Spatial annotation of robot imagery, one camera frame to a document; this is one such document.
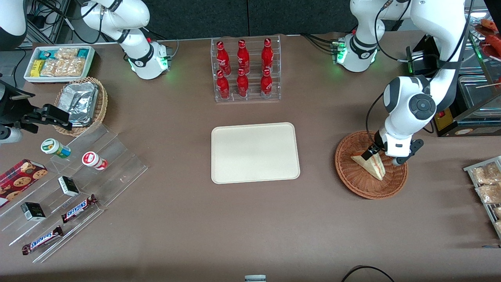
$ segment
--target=yellow snack package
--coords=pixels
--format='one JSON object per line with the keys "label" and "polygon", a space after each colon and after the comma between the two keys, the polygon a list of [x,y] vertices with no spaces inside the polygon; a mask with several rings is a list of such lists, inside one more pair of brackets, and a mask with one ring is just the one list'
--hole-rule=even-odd
{"label": "yellow snack package", "polygon": [[40,77],[40,71],[44,67],[45,60],[35,60],[33,62],[32,70],[30,71],[31,77]]}

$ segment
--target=clear acrylic bottle rack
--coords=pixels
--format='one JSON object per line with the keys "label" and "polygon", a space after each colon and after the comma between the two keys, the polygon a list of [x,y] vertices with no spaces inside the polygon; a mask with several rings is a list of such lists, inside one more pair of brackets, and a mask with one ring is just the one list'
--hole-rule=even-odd
{"label": "clear acrylic bottle rack", "polygon": [[[265,46],[265,39],[272,40],[273,49],[273,72],[271,78],[273,79],[272,93],[270,98],[264,99],[261,97],[261,78],[263,72],[261,70],[261,52]],[[242,98],[238,94],[236,79],[238,78],[238,60],[236,53],[238,51],[238,41],[245,40],[247,50],[250,56],[250,73],[247,75],[249,80],[249,94],[246,98]],[[229,64],[231,66],[231,74],[226,77],[229,83],[229,99],[223,100],[219,95],[217,89],[217,75],[219,70],[217,64],[217,46],[216,43],[222,41],[224,48],[229,55]],[[282,97],[281,79],[282,79],[282,50],[280,43],[280,36],[255,36],[255,37],[242,37],[242,38],[215,38],[211,40],[210,56],[212,61],[212,78],[214,80],[214,93],[216,102],[245,102],[245,101],[268,101],[280,100]]]}
{"label": "clear acrylic bottle rack", "polygon": [[[21,250],[25,244],[37,240],[61,225],[63,237],[51,240],[26,256],[33,262],[43,262],[49,258],[102,214],[118,195],[147,170],[138,157],[120,142],[116,133],[108,130],[104,125],[96,128],[90,127],[71,141],[68,147],[71,148],[68,158],[52,157],[46,165],[49,173],[24,191],[25,196],[19,195],[1,210],[2,240],[19,249],[20,256],[22,256]],[[82,156],[88,151],[94,151],[106,159],[108,167],[98,171],[84,166]],[[63,194],[58,182],[58,178],[63,175],[75,181],[80,191],[79,195],[70,197]],[[63,224],[61,215],[92,194],[95,195],[98,203],[91,205],[76,218]],[[27,221],[21,210],[24,202],[39,203],[46,218],[40,222]]]}

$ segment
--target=brown table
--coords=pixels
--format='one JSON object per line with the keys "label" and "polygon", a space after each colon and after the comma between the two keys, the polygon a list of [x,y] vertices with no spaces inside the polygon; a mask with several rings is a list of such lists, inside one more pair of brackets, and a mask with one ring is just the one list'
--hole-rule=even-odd
{"label": "brown table", "polygon": [[[397,57],[420,32],[388,33],[382,46]],[[118,45],[96,45],[90,75],[109,95],[105,124],[150,169],[109,210],[42,264],[0,243],[8,281],[340,281],[368,264],[396,281],[499,281],[501,250],[463,167],[500,154],[499,137],[438,138],[409,162],[394,198],[362,199],[333,168],[347,134],[364,129],[369,105],[405,65],[378,55],[364,73],[334,66],[302,37],[282,36],[280,102],[216,104],[210,40],[183,41],[172,71],[139,79]],[[32,85],[35,105],[53,102],[61,85]],[[370,127],[387,113],[374,109]],[[214,127],[291,122],[301,175],[296,180],[216,185],[210,179]],[[46,162],[51,127],[0,147],[0,171],[21,158]]]}

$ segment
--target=white tray of snacks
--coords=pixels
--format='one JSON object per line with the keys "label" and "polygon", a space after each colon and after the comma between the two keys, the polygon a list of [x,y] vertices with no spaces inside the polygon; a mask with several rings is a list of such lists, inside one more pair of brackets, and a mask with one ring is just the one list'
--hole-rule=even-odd
{"label": "white tray of snacks", "polygon": [[36,47],[24,78],[31,83],[83,79],[89,73],[94,53],[94,48],[86,45]]}

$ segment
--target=small black box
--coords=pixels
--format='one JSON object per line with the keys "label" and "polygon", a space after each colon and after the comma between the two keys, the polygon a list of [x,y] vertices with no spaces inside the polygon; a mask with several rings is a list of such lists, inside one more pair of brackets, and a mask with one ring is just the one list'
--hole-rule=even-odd
{"label": "small black box", "polygon": [[38,203],[25,202],[21,205],[21,209],[23,210],[27,220],[42,221],[45,219],[44,211]]}
{"label": "small black box", "polygon": [[61,189],[63,189],[63,193],[65,195],[75,197],[78,195],[79,191],[77,186],[75,185],[75,182],[73,179],[66,177],[66,176],[61,176],[58,178],[59,185],[61,186]]}

